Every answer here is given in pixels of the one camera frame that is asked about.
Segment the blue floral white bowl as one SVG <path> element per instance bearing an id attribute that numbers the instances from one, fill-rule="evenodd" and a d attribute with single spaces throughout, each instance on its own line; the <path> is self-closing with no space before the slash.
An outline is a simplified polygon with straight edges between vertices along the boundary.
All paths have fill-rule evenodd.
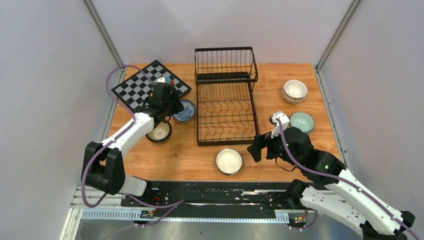
<path id="1" fill-rule="evenodd" d="M 188 123 L 195 116 L 196 106 L 192 101 L 188 99 L 181 99 L 180 101 L 183 105 L 183 111 L 174 114 L 172 117 L 179 123 Z"/>

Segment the dark blue bowl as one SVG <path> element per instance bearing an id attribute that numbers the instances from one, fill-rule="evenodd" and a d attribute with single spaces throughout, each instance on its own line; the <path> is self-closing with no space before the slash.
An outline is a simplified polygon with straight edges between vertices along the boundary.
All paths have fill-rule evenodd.
<path id="1" fill-rule="evenodd" d="M 172 135 L 172 126 L 169 122 L 161 122 L 151 132 L 146 134 L 146 138 L 156 144 L 166 142 Z"/>

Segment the white green striped bowl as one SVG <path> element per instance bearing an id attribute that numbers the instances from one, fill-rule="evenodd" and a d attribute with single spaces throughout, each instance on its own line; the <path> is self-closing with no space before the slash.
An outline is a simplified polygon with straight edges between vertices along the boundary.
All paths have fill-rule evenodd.
<path id="1" fill-rule="evenodd" d="M 295 112 L 289 118 L 291 127 L 298 128 L 303 133 L 310 133 L 315 128 L 314 119 L 305 112 Z"/>

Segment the teal glazed bowl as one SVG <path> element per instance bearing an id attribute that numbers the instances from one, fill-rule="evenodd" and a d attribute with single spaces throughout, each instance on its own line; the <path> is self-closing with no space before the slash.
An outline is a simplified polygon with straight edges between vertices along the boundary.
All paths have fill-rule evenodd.
<path id="1" fill-rule="evenodd" d="M 236 150 L 225 148 L 217 154 L 215 163 L 221 173 L 231 176 L 241 170 L 243 159 Z"/>

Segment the black wire dish rack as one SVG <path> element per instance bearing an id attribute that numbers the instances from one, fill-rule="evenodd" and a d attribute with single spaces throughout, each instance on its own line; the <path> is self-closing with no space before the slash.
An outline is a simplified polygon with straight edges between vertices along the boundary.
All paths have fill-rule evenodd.
<path id="1" fill-rule="evenodd" d="M 259 133 L 253 47 L 196 48 L 194 63 L 198 146 L 251 144 Z"/>

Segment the cream white bowl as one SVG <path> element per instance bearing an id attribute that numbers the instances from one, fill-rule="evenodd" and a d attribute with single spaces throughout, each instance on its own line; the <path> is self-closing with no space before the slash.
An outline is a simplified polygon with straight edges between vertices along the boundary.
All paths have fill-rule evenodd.
<path id="1" fill-rule="evenodd" d="M 296 105 L 305 99 L 308 88 L 303 82 L 291 79 L 284 84 L 282 93 L 286 103 Z"/>

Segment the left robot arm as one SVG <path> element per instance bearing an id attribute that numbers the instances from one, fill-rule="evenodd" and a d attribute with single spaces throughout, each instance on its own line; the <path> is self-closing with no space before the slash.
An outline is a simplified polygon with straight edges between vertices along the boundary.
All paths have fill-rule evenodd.
<path id="1" fill-rule="evenodd" d="M 138 107 L 132 119 L 120 130 L 101 142 L 87 144 L 81 173 L 82 185 L 109 195 L 133 195 L 140 206 L 149 206 L 153 193 L 147 189 L 148 182 L 125 173 L 124 157 L 141 138 L 183 109 L 173 85 L 156 83 L 146 103 Z"/>

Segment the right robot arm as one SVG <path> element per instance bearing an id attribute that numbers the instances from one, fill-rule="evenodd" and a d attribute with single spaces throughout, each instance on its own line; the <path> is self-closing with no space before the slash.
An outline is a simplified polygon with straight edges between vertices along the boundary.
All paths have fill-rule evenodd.
<path id="1" fill-rule="evenodd" d="M 367 189 L 333 154 L 314 148 L 310 137 L 300 129 L 290 127 L 282 133 L 256 135 L 247 150 L 255 162 L 282 159 L 312 183 L 331 190 L 341 199 L 325 196 L 312 184 L 295 179 L 285 193 L 286 204 L 292 209 L 312 208 L 349 227 L 364 240 L 406 240 L 412 231 L 415 216 L 409 211 L 390 207 Z"/>

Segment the checkered board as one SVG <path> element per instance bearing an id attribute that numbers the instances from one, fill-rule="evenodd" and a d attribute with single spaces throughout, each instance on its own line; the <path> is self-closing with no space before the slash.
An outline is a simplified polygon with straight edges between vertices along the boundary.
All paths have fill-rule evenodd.
<path id="1" fill-rule="evenodd" d="M 181 80 L 176 74 L 171 72 L 158 60 L 151 62 L 122 83 L 114 87 L 111 91 L 116 97 L 126 105 L 133 113 L 141 106 L 146 97 L 153 92 L 153 87 L 148 79 L 156 81 L 161 77 L 169 77 L 176 88 L 178 97 L 181 99 L 188 94 L 192 88 Z"/>

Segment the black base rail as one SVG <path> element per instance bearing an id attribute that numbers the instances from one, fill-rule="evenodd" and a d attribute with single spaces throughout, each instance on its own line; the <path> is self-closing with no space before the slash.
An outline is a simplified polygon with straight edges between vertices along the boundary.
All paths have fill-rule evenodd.
<path id="1" fill-rule="evenodd" d="M 364 216 L 335 193 L 294 182 L 152 181 L 142 197 L 78 188 L 71 206 L 84 220 L 282 223 L 301 226 L 314 211 L 358 226 Z"/>

